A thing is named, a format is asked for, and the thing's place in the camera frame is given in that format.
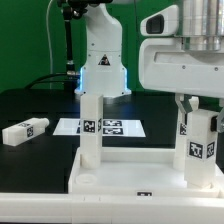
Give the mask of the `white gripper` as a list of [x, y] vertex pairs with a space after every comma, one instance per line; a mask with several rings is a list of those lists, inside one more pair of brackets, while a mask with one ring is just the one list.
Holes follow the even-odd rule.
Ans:
[[139, 81], [144, 89], [176, 93], [181, 122], [186, 124], [187, 115], [199, 107], [197, 96], [224, 98], [224, 49], [200, 52], [181, 47], [180, 38], [144, 40]]

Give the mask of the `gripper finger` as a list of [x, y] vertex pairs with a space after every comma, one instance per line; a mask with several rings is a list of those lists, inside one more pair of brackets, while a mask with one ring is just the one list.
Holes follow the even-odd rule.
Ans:
[[217, 132], [219, 133], [224, 132], [224, 107], [217, 116]]

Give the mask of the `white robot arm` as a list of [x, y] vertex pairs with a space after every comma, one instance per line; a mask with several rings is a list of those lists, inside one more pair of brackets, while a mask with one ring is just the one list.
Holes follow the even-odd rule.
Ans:
[[[118, 97], [126, 76], [120, 71], [122, 27], [106, 6], [91, 3], [85, 15], [87, 59], [81, 69], [84, 92]], [[179, 0], [144, 18], [139, 49], [139, 81], [149, 90], [173, 92], [183, 113], [186, 95], [223, 103], [215, 129], [224, 132], [224, 0]]]

